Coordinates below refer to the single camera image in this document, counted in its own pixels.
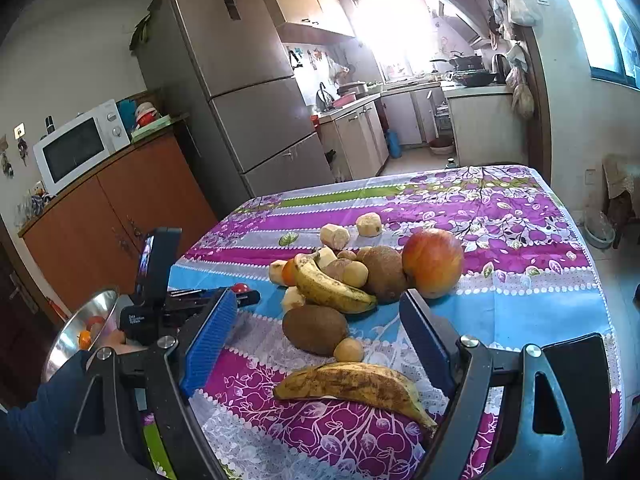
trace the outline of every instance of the ripe banana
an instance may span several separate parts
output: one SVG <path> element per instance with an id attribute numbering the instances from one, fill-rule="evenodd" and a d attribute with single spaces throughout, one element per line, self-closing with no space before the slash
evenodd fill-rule
<path id="1" fill-rule="evenodd" d="M 366 363 L 329 363 L 303 368 L 285 377 L 273 389 L 280 400 L 332 396 L 398 412 L 427 430 L 436 423 L 427 414 L 415 385 L 400 372 Z"/>
<path id="2" fill-rule="evenodd" d="M 327 276 L 308 254 L 294 258 L 296 285 L 307 303 L 330 306 L 344 314 L 359 314 L 378 304 L 375 296 Z"/>

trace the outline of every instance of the white microwave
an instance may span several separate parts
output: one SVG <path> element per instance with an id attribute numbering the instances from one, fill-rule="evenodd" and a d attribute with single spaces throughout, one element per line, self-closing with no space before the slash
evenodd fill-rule
<path id="1" fill-rule="evenodd" d="M 53 131 L 33 147 L 49 194 L 64 187 L 105 158 L 130 144 L 113 99 Z"/>

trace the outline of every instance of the table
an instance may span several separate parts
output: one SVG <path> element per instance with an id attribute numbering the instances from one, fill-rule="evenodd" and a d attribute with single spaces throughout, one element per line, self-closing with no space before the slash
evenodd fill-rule
<path id="1" fill-rule="evenodd" d="M 355 221 L 378 213 L 377 238 L 357 235 Z M 398 250 L 423 227 L 462 240 L 465 267 L 448 296 L 430 301 L 459 333 L 493 348 L 519 350 L 591 332 L 604 336 L 609 363 L 609 453 L 622 439 L 623 383 L 614 329 L 593 260 L 567 210 L 535 170 L 465 167 L 294 190 L 249 200 L 172 267 L 170 288 L 245 282 L 260 291 L 244 309 L 206 386 L 190 399 L 210 446 L 229 475 L 271 478 L 410 478 L 424 454 L 419 428 L 402 415 L 341 400 L 279 402 L 272 387 L 288 372 L 328 359 L 294 348 L 282 333 L 283 288 L 268 281 L 273 260 L 310 253 L 332 222 L 351 232 L 350 248 Z M 366 362 L 415 381 L 439 422 L 447 398 L 433 388 L 399 322 L 398 304 L 350 319 Z M 463 478 L 482 471 L 501 398 L 492 388 Z"/>

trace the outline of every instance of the screw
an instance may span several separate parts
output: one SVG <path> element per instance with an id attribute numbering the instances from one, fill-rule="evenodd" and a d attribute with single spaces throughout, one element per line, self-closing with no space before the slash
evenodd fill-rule
<path id="1" fill-rule="evenodd" d="M 163 335 L 158 339 L 158 346 L 164 350 L 175 345 L 175 337 L 172 335 Z"/>
<path id="2" fill-rule="evenodd" d="M 542 355 L 542 350 L 536 345 L 527 345 L 525 350 L 531 357 L 540 357 Z"/>
<path id="3" fill-rule="evenodd" d="M 472 335 L 463 335 L 460 338 L 460 342 L 462 343 L 462 346 L 466 346 L 467 348 L 475 348 L 480 344 L 478 339 L 476 339 Z"/>
<path id="4" fill-rule="evenodd" d="M 96 357 L 100 359 L 100 361 L 106 361 L 109 357 L 111 357 L 111 354 L 113 354 L 113 350 L 111 350 L 111 348 L 109 348 L 108 346 L 103 346 L 97 351 Z"/>

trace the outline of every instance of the refrigerator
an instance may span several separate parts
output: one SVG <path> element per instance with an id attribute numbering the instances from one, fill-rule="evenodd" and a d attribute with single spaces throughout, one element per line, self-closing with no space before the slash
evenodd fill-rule
<path id="1" fill-rule="evenodd" d="M 263 0 L 161 0 L 136 47 L 218 218 L 249 198 L 332 183 L 322 144 Z"/>

